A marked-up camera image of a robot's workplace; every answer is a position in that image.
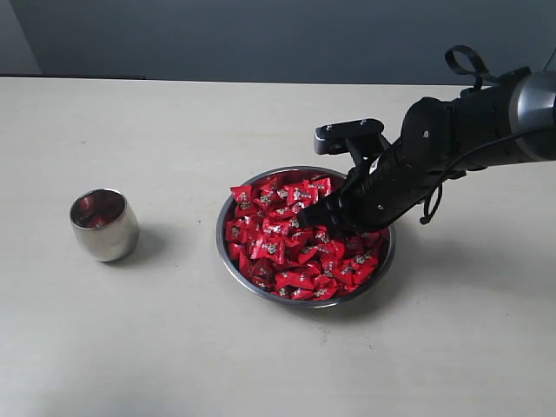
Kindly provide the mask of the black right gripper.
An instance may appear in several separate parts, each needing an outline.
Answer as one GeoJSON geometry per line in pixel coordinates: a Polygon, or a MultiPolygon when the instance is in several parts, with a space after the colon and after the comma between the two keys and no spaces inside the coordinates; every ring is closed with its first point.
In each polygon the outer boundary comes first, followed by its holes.
{"type": "Polygon", "coordinates": [[[345,182],[331,197],[302,209],[296,217],[301,227],[326,226],[337,241],[378,231],[425,200],[442,171],[417,168],[395,144],[380,156],[372,173],[345,182]]]}

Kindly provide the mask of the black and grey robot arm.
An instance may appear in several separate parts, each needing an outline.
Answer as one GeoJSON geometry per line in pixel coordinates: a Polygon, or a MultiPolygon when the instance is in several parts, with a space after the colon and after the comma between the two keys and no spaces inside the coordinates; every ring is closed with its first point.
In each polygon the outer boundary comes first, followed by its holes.
{"type": "Polygon", "coordinates": [[[349,153],[343,185],[298,214],[302,227],[371,232],[389,227],[414,206],[421,224],[434,217],[446,180],[494,166],[555,158],[555,74],[523,68],[451,102],[424,97],[407,111],[399,138],[362,119],[315,131],[319,155],[349,153]]]}

